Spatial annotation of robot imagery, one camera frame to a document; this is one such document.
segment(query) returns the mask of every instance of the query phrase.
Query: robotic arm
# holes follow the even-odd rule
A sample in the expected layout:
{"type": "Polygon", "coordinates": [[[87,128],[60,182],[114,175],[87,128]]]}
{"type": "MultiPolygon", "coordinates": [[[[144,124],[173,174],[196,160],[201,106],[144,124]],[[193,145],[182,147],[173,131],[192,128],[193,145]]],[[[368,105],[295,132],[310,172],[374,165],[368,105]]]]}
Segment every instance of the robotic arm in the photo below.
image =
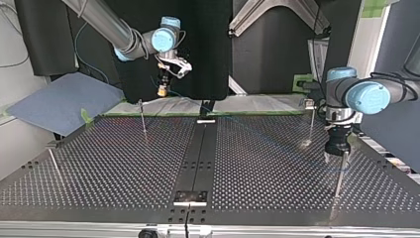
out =
{"type": "Polygon", "coordinates": [[[325,155],[344,157],[351,151],[347,141],[353,124],[362,122],[363,114],[376,114],[390,103],[417,100],[420,93],[420,37],[402,70],[372,73],[358,79],[351,67],[331,69],[327,76],[327,130],[330,139],[325,155]]]}
{"type": "Polygon", "coordinates": [[[146,60],[155,55],[161,70],[159,96],[166,96],[173,77],[183,78],[192,71],[191,64],[177,56],[176,48],[185,37],[180,37],[180,21],[163,17],[160,28],[144,34],[121,20],[103,0],[62,0],[113,46],[119,60],[138,58],[146,60]]]}

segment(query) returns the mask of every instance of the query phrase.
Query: gray mat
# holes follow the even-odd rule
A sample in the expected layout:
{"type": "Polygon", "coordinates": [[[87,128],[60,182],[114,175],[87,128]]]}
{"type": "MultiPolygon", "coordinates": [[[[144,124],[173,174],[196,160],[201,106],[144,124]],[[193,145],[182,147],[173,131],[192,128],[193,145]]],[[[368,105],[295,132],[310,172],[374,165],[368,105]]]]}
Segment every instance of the gray mat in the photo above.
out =
{"type": "Polygon", "coordinates": [[[11,115],[49,131],[68,136],[85,121],[117,105],[123,91],[82,73],[67,74],[10,107],[11,115]]]}

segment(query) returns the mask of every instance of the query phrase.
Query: white wall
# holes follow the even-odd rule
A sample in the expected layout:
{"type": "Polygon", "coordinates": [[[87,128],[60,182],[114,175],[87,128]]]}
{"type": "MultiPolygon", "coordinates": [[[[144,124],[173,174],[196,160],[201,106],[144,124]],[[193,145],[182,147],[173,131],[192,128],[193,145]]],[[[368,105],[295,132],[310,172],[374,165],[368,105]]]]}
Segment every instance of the white wall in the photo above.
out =
{"type": "Polygon", "coordinates": [[[389,6],[380,18],[359,18],[349,58],[349,66],[358,71],[359,78],[368,77],[374,71],[388,13],[389,6]]]}
{"type": "MultiPolygon", "coordinates": [[[[14,6],[13,0],[0,1],[14,6]]],[[[19,27],[16,16],[5,12],[19,27]]],[[[0,66],[19,62],[26,55],[22,37],[0,12],[0,66]]],[[[44,129],[2,115],[8,106],[45,87],[47,80],[33,75],[29,60],[19,66],[0,67],[0,179],[41,153],[53,139],[53,134],[44,129]]]]}

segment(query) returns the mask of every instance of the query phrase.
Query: blue joint cap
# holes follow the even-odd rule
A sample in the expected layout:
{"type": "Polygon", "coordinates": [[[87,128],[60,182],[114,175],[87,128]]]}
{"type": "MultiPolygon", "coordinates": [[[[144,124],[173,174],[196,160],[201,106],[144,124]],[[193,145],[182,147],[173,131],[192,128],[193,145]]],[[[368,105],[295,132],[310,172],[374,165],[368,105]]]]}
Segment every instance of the blue joint cap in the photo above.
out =
{"type": "Polygon", "coordinates": [[[124,56],[120,51],[118,51],[118,49],[114,48],[114,53],[115,56],[117,56],[118,60],[120,61],[131,61],[133,59],[127,58],[126,56],[124,56]]]}
{"type": "Polygon", "coordinates": [[[352,67],[336,67],[328,71],[327,81],[357,76],[358,73],[352,67]]]}
{"type": "Polygon", "coordinates": [[[160,53],[172,50],[175,44],[176,35],[169,28],[157,29],[152,35],[152,46],[160,53]]]}
{"type": "Polygon", "coordinates": [[[161,25],[172,26],[177,29],[181,29],[181,21],[174,17],[162,17],[160,21],[161,25]]]}
{"type": "Polygon", "coordinates": [[[361,82],[350,88],[346,95],[346,103],[350,108],[367,115],[382,111],[390,100],[389,90],[374,81],[361,82]]]}

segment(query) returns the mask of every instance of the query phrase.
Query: perforated table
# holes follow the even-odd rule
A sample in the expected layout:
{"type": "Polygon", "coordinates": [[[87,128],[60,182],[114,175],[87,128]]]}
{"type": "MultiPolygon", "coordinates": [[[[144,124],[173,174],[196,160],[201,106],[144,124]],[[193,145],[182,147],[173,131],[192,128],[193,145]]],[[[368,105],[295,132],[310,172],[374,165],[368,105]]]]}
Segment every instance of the perforated table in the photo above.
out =
{"type": "Polygon", "coordinates": [[[420,228],[420,187],[353,137],[340,161],[310,116],[104,117],[0,181],[1,221],[420,228]],[[204,207],[174,206],[206,191],[204,207]]]}

